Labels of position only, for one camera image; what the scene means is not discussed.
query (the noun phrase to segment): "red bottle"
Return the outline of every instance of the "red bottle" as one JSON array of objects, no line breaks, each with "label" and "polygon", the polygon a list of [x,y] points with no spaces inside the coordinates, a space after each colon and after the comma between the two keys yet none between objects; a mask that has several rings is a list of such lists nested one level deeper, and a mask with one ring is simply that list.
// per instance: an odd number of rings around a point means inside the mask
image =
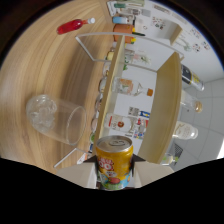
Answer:
[{"label": "red bottle", "polygon": [[65,24],[62,24],[57,28],[57,33],[58,34],[64,34],[68,33],[73,30],[78,30],[81,28],[84,24],[92,24],[95,23],[94,18],[86,19],[86,20],[81,20],[81,19],[75,19],[70,22],[67,22]]}]

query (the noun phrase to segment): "drink can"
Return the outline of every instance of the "drink can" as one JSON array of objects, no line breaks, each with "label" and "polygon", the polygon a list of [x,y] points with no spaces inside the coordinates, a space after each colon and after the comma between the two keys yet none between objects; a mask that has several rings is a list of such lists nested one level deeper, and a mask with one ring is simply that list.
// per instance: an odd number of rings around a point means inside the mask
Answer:
[{"label": "drink can", "polygon": [[182,70],[182,80],[189,85],[194,86],[197,90],[204,90],[204,83],[198,78],[198,76],[193,73],[188,67],[181,65]]},{"label": "drink can", "polygon": [[100,138],[96,143],[96,156],[104,188],[111,191],[125,188],[131,178],[131,139],[118,135]]}]

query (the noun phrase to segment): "wooden surface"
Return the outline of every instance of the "wooden surface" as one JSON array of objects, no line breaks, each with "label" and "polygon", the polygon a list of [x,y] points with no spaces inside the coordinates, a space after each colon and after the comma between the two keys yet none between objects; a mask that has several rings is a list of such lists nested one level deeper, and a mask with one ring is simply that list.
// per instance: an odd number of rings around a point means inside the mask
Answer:
[{"label": "wooden surface", "polygon": [[99,138],[103,136],[107,136],[109,134],[109,129],[104,128],[104,118],[106,113],[113,113],[115,108],[115,103],[117,99],[117,93],[111,92],[111,85],[114,76],[121,77],[123,68],[124,68],[124,44],[125,44],[125,37],[119,36],[116,49],[114,52],[113,59],[111,61],[111,66],[109,70],[109,74],[107,77],[107,82],[105,86],[105,90],[103,93],[103,99],[100,106],[100,114],[98,117],[97,122],[97,129],[94,138],[94,145],[93,145],[93,153],[94,156],[96,154],[96,142]]},{"label": "wooden surface", "polygon": [[178,53],[174,52],[157,71],[152,110],[138,156],[160,163],[176,125],[181,99],[182,76]]},{"label": "wooden surface", "polygon": [[[63,4],[39,18],[17,40],[0,71],[0,155],[2,158],[35,165],[50,173],[73,147],[38,133],[26,118],[27,101],[49,94],[82,105],[87,126],[78,148],[88,151],[91,120],[95,115],[102,62],[93,62],[75,36],[87,32],[111,32],[114,24],[103,4],[106,0],[76,0]],[[74,19],[94,17],[95,24],[57,35],[56,28]],[[110,36],[86,39],[96,56],[106,56]],[[82,156],[74,152],[57,168],[76,164]]]},{"label": "wooden surface", "polygon": [[172,36],[170,37],[170,45],[172,46],[176,39],[180,36],[180,34],[182,33],[183,29],[177,24],[176,29],[174,30]]}]

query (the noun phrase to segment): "shelf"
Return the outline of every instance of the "shelf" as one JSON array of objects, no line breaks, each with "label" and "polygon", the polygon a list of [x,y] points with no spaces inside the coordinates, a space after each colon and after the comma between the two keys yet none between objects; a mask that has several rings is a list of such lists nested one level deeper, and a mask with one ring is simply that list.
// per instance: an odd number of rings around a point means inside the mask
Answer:
[{"label": "shelf", "polygon": [[155,96],[146,133],[138,156],[160,163],[176,125],[181,99],[180,58],[174,52],[157,71]]},{"label": "shelf", "polygon": [[[113,77],[121,77],[124,66],[124,36],[120,36],[111,62],[105,86],[98,124],[93,145],[95,153],[99,138],[109,135],[109,129],[103,127],[107,112],[113,112],[117,94],[111,94]],[[148,127],[142,141],[138,156],[151,163],[160,163],[166,152],[176,125],[181,99],[182,76],[178,53],[174,52],[157,71],[154,100]]]},{"label": "shelf", "polygon": [[97,122],[97,128],[93,144],[92,156],[96,154],[96,142],[99,138],[107,136],[109,134],[109,129],[104,128],[104,117],[107,112],[113,112],[117,100],[117,93],[111,94],[111,84],[114,76],[121,77],[124,67],[124,44],[125,37],[119,36],[117,45],[114,51],[114,56],[111,61],[111,66],[109,74],[107,76],[107,82],[103,93],[103,99],[100,106],[100,113]]}]

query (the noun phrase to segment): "clear plastic cup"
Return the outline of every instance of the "clear plastic cup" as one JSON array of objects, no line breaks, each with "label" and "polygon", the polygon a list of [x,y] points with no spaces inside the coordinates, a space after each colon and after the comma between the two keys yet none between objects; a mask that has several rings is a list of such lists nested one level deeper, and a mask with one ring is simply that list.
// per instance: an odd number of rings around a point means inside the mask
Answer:
[{"label": "clear plastic cup", "polygon": [[38,95],[26,104],[26,115],[40,133],[69,145],[76,145],[86,126],[86,110],[49,95]]}]

